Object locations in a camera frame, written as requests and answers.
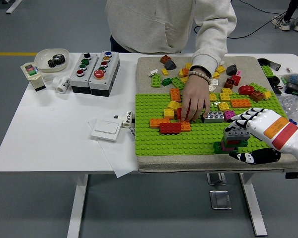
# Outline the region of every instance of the table leg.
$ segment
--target table leg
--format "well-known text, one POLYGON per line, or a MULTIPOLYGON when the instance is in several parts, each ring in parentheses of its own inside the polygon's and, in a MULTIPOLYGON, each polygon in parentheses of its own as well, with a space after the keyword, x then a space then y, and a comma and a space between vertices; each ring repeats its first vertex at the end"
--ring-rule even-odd
POLYGON ((78 238, 83 213, 88 175, 73 176, 76 185, 68 238, 78 238))
POLYGON ((257 237, 267 236, 264 220, 260 212, 260 208, 257 202, 256 194, 254 191, 251 177, 253 173, 240 173, 240 180, 243 186, 244 194, 246 197, 248 210, 252 219, 253 228, 257 237))

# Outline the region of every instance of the yellow lego brick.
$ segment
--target yellow lego brick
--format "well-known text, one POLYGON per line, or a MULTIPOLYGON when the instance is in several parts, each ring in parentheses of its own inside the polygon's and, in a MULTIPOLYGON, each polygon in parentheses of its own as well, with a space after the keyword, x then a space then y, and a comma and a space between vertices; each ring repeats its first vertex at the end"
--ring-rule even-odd
POLYGON ((166 70, 165 68, 163 68, 163 69, 161 70, 161 72, 162 72, 163 76, 168 76, 168 75, 169 75, 168 70, 166 70))
POLYGON ((229 111, 229 106, 227 103, 218 103, 218 109, 222 112, 229 111))
POLYGON ((190 69, 190 68, 191 68, 191 66, 192 66, 192 64, 191 64, 191 63, 186 63, 186 64, 185 64, 185 68, 187 68, 187 69, 190 69))
POLYGON ((186 83, 188 81, 189 77, 186 76, 186 77, 183 77, 183 78, 180 78, 180 80, 182 81, 182 83, 186 83))
POLYGON ((229 95, 232 95, 232 90, 230 88, 222 88, 221 89, 222 93, 227 93, 229 95))
POLYGON ((228 93, 220 93, 220 101, 221 102, 230 102, 228 93))
POLYGON ((213 78, 219 78, 219 77, 220 77, 220 74, 218 72, 214 72, 213 78))
POLYGON ((217 96, 214 93, 210 93, 210 102, 216 102, 217 101, 217 96))
POLYGON ((178 108, 182 107, 181 103, 178 103, 176 101, 170 101, 167 108, 172 108, 174 111, 176 111, 178 108))
POLYGON ((165 108, 164 118, 169 118, 170 120, 174 120, 174 110, 172 108, 165 108))
POLYGON ((180 69, 180 72, 179 72, 179 77, 180 77, 180 78, 183 78, 183 77, 184 77, 184 76, 183 76, 182 69, 180 69))
POLYGON ((188 121, 181 121, 181 132, 191 131, 191 126, 188 121))
POLYGON ((268 99, 270 99, 271 96, 272 96, 272 94, 270 93, 270 91, 265 92, 265 93, 264 93, 264 100, 268 100, 268 99))
POLYGON ((220 65, 215 71, 217 73, 221 74, 221 73, 225 72, 226 69, 222 65, 220 65))

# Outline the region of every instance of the orange lego brick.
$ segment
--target orange lego brick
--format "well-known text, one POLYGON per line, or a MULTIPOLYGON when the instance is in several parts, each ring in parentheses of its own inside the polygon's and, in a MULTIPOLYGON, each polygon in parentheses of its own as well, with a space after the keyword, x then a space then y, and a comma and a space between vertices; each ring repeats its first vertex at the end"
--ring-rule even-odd
POLYGON ((180 90, 178 88, 171 88, 170 89, 170 96, 171 96, 172 101, 176 101, 178 103, 181 103, 180 90))
POLYGON ((251 108, 249 99, 231 99, 230 105, 232 108, 251 108))
POLYGON ((191 126, 188 121, 181 121, 181 132, 191 131, 191 126))
POLYGON ((160 128, 161 123, 168 123, 170 122, 169 118, 151 118, 150 119, 150 128, 160 128))

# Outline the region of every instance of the orange label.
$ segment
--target orange label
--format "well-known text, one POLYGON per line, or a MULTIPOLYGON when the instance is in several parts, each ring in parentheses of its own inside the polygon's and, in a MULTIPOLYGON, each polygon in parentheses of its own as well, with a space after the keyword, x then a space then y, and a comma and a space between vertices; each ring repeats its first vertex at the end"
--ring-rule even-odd
POLYGON ((264 131, 264 135, 270 139, 273 138, 287 123, 289 121, 286 118, 280 117, 264 131))

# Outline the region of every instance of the robot finger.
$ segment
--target robot finger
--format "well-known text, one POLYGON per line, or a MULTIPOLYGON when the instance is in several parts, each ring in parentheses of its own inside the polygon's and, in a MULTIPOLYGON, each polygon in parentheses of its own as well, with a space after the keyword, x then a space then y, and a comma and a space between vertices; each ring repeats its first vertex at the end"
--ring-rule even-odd
POLYGON ((229 155, 247 164, 259 165, 279 161, 281 153, 273 148, 264 148, 250 153, 230 152, 229 155))

